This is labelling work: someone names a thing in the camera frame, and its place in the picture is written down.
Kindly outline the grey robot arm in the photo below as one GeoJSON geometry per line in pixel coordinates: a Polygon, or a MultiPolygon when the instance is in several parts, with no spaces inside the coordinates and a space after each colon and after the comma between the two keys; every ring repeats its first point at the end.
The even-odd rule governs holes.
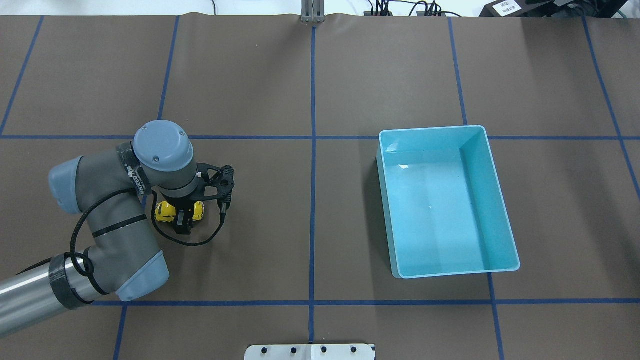
{"type": "Polygon", "coordinates": [[[196,187],[194,147],[183,128],[154,120],[130,142],[53,168],[50,190],[60,208],[87,216],[94,245],[52,257],[1,283],[1,336],[108,294],[129,302],[160,289],[170,277],[140,196],[159,187],[187,196],[196,187]]]}

